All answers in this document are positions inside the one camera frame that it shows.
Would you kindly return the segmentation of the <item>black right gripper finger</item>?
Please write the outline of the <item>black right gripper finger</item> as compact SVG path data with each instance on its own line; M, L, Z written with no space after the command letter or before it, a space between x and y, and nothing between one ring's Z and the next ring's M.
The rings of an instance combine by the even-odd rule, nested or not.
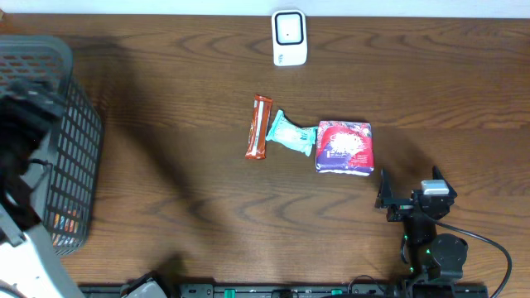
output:
M438 166L432 167L432 179L433 180L439 180L440 182L445 183L446 192L445 195L451 196L453 198L456 198L458 196L455 189L451 186L451 184L447 181L447 179L442 175L441 170Z
M378 209L388 208L393 202L393 192L390 185L388 173L381 170L381 182L378 189L378 195L375 201L375 207Z

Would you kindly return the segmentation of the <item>red purple pad package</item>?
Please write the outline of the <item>red purple pad package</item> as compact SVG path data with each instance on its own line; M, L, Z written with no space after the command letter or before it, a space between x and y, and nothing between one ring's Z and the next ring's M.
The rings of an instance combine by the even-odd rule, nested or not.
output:
M369 176L375 167L369 123L320 121L316 135L316 171Z

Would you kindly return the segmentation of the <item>mint green wipes packet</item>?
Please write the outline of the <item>mint green wipes packet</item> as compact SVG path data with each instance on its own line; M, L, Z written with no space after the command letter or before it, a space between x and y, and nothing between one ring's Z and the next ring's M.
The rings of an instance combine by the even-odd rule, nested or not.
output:
M317 127L298 127L291 123L282 110L278 110L265 140L310 156L316 144Z

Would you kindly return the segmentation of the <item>orange snack bar wrapper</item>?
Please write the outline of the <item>orange snack bar wrapper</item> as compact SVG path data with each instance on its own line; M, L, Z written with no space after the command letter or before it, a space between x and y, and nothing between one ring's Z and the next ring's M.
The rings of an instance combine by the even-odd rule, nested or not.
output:
M253 118L248 135L246 159L262 160L266 158L266 135L273 100L256 94L253 101Z

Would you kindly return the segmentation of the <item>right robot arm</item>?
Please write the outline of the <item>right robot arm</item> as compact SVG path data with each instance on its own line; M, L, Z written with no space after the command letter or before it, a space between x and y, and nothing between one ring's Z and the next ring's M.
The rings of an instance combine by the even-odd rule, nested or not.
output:
M450 233L438 233L437 224L451 210L457 193L437 167L408 198L393 195L389 174L381 171L375 207L387 210L388 222L401 222L403 244L412 274L419 282L454 282L463 276L468 244Z

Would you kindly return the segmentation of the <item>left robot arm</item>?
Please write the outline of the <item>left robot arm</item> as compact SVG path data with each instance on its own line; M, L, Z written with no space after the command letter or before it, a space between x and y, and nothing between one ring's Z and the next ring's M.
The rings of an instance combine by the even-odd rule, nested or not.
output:
M19 79L1 99L1 295L171 297L153 275L78 286L61 258L88 240L104 127L76 84Z

